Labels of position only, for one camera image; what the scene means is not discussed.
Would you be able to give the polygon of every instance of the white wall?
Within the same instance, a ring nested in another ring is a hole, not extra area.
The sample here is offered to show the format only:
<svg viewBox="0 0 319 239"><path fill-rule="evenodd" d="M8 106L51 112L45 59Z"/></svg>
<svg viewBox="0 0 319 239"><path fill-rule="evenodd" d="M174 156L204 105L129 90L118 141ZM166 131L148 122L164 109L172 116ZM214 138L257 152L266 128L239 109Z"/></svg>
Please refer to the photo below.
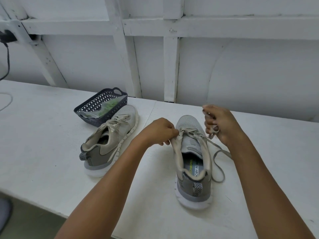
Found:
<svg viewBox="0 0 319 239"><path fill-rule="evenodd" d="M104 0L15 1L39 21L109 20ZM163 16L163 0L121 1L128 18ZM316 17L319 0L185 0L184 15ZM44 35L42 39L70 88L126 90L127 67L113 36ZM142 97L163 101L163 37L133 40ZM319 40L184 37L179 47L178 103L208 102L234 111L301 120L319 114ZM29 49L10 44L10 56L9 79L48 85ZM0 63L3 73L4 46Z"/></svg>

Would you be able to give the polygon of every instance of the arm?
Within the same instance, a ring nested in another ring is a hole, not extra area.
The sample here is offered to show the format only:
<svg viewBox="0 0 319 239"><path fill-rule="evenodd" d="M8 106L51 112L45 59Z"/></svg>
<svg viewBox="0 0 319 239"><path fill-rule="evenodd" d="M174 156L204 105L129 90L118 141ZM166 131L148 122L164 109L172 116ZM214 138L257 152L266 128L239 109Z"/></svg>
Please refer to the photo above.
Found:
<svg viewBox="0 0 319 239"><path fill-rule="evenodd" d="M214 105L203 108L215 118L205 118L206 132L218 125L217 136L232 155L258 238L314 239L231 112Z"/></svg>
<svg viewBox="0 0 319 239"><path fill-rule="evenodd" d="M153 121L130 143L105 176L74 209L55 239L109 238L121 216L139 162L153 144L169 145L178 130L164 118Z"/></svg>

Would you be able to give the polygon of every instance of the white wooden frame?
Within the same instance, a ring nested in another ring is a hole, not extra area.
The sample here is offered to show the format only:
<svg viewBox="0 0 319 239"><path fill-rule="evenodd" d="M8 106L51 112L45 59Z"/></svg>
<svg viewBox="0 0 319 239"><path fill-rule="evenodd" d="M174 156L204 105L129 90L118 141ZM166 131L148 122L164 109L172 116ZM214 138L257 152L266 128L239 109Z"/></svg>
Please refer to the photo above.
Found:
<svg viewBox="0 0 319 239"><path fill-rule="evenodd" d="M29 34L112 35L125 69L129 96L142 97L134 36L164 38L164 100L176 102L180 37L319 40L319 16L183 16L184 0L163 0L163 18L130 18L121 0L105 0L109 20L26 19L19 3L1 0L11 19L21 20ZM0 21L0 29L8 21ZM32 48L42 64L42 72L52 86L67 87L62 74L43 42Z"/></svg>

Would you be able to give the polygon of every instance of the floor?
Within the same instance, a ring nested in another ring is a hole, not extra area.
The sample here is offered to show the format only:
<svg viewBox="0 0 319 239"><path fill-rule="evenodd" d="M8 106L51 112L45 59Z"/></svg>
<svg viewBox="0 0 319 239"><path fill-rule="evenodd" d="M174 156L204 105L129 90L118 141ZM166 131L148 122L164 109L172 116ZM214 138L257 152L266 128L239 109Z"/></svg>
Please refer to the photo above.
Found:
<svg viewBox="0 0 319 239"><path fill-rule="evenodd" d="M8 196L0 193L0 198ZM54 238L65 221L53 213L27 204L18 199L13 202L13 213L0 239L49 239Z"/></svg>

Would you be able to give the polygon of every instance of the hand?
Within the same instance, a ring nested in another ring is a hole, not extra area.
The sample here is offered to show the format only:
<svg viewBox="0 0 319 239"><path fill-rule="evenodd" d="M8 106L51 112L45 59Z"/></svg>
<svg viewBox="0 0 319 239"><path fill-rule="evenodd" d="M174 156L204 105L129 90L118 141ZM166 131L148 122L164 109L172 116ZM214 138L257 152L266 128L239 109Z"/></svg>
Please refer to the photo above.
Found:
<svg viewBox="0 0 319 239"><path fill-rule="evenodd" d="M206 133L211 134L212 125L219 127L217 137L228 148L232 143L246 137L233 114L226 108L215 105L204 105L203 110L209 113L210 117L205 116Z"/></svg>
<svg viewBox="0 0 319 239"><path fill-rule="evenodd" d="M137 137L143 140L149 147L154 144L161 146L169 145L169 139L177 137L179 131L174 128L174 125L165 118L154 120L146 128L144 128Z"/></svg>

